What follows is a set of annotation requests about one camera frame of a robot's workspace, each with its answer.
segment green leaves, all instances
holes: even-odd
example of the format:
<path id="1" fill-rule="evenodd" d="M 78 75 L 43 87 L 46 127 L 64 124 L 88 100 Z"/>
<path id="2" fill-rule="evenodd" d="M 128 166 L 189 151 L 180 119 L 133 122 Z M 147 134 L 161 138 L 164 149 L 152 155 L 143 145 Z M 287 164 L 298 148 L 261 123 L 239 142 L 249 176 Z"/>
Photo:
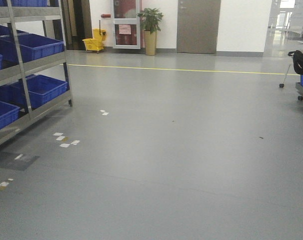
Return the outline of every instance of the green leaves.
<path id="1" fill-rule="evenodd" d="M 159 8 L 145 8 L 137 14 L 140 17 L 140 25 L 145 31 L 153 32 L 160 31 L 159 22 L 163 19 L 163 14 Z"/>

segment gray door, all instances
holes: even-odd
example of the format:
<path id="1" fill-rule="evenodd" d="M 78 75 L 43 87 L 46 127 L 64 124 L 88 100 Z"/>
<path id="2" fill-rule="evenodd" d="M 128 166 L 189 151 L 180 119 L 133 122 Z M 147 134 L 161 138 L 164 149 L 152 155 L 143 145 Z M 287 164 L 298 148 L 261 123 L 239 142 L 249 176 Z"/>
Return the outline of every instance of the gray door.
<path id="1" fill-rule="evenodd" d="M 178 53 L 216 53 L 220 9 L 221 0 L 178 0 Z"/>

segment gold planter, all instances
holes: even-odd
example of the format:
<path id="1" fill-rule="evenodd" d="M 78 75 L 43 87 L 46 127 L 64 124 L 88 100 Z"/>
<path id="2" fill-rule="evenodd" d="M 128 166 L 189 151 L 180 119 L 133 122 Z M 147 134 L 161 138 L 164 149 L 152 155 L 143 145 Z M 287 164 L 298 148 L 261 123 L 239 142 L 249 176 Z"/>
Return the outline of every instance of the gold planter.
<path id="1" fill-rule="evenodd" d="M 145 41 L 146 55 L 154 56 L 156 54 L 157 31 L 143 31 L 143 39 Z"/>

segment baseboard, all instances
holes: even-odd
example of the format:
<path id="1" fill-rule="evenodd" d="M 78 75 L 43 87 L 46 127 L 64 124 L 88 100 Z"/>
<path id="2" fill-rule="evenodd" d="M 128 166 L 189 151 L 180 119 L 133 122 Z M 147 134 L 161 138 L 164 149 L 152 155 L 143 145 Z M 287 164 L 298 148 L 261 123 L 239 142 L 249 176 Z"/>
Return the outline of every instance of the baseboard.
<path id="1" fill-rule="evenodd" d="M 112 46 L 104 46 L 104 51 L 115 54 L 145 54 L 146 49 L 144 47 L 141 49 L 120 49 L 113 48 Z M 156 53 L 175 54 L 176 48 L 157 48 Z"/>
<path id="2" fill-rule="evenodd" d="M 263 57 L 263 52 L 258 51 L 217 51 L 217 57 Z"/>

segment yellow mop bucket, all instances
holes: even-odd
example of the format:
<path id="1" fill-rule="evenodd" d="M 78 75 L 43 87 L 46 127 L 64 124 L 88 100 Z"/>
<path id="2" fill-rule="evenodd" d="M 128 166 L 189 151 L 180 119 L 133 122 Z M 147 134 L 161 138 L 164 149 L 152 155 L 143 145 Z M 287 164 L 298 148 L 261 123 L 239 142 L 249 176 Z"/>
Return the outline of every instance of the yellow mop bucket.
<path id="1" fill-rule="evenodd" d="M 99 20 L 99 28 L 92 30 L 93 38 L 83 39 L 86 51 L 97 51 L 104 49 L 103 41 L 106 39 L 106 30 L 101 29 L 101 21 Z"/>
<path id="2" fill-rule="evenodd" d="M 82 40 L 85 44 L 86 51 L 100 51 L 104 49 L 104 45 L 100 39 L 86 38 Z"/>

